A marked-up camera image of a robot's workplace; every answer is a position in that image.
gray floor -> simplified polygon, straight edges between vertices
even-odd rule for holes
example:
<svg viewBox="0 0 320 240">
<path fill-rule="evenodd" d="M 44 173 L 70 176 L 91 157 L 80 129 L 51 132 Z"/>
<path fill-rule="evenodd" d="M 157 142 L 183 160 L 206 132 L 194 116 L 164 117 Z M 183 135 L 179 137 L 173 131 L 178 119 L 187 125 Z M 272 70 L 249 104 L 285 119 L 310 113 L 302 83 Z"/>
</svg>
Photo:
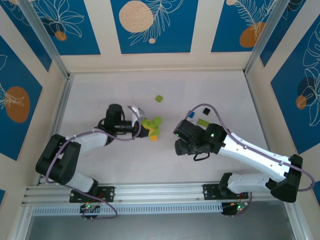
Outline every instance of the gray floor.
<svg viewBox="0 0 320 240">
<path fill-rule="evenodd" d="M 220 213 L 121 215 L 84 222 L 80 216 L 32 218 L 27 240 L 294 240 L 281 202 L 254 202 L 238 217 Z"/>
</svg>

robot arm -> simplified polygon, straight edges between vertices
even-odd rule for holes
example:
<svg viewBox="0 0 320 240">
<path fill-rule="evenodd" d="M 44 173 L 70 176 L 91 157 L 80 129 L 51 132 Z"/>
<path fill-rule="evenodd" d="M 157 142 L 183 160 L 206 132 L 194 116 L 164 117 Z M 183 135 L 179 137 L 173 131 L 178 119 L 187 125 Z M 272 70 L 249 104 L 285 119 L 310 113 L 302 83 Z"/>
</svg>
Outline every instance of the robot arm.
<svg viewBox="0 0 320 240">
<path fill-rule="evenodd" d="M 132 107 L 132 110 L 139 119 L 133 114 L 134 117 L 132 117 L 132 121 L 127 121 L 125 120 L 122 107 L 118 104 L 111 104 L 106 111 L 105 118 L 95 127 L 95 129 L 99 131 L 95 132 L 95 129 L 93 129 L 91 134 L 75 138 L 68 143 L 52 166 L 49 178 L 61 185 L 67 185 L 84 193 L 93 192 L 94 195 L 94 188 L 98 186 L 98 182 L 76 170 L 79 154 L 110 144 L 114 138 L 108 137 L 105 133 L 114 137 L 118 134 L 126 133 L 131 133 L 132 136 L 136 136 L 139 130 L 138 121 L 144 118 L 144 113 L 136 107 Z M 141 131 L 137 137 L 147 137 L 148 133 L 149 130 L 141 126 Z M 60 147 L 71 139 L 71 137 L 73 136 L 64 137 L 59 134 L 53 135 L 38 160 L 35 170 L 42 175 L 46 175 Z"/>
<path fill-rule="evenodd" d="M 193 160 L 200 161 L 207 159 L 210 153 L 214 153 L 234 158 L 262 172 L 244 175 L 225 173 L 218 186 L 223 196 L 228 197 L 232 193 L 268 191 L 284 202 L 296 201 L 301 172 L 284 163 L 301 168 L 303 159 L 300 156 L 281 156 L 264 150 L 246 142 L 233 132 L 231 136 L 228 135 L 222 126 L 215 123 L 209 124 L 204 130 L 184 119 L 173 133 L 180 138 L 174 144 L 177 155 L 194 155 Z M 271 161 L 268 157 L 279 160 L 280 163 Z"/>
</svg>

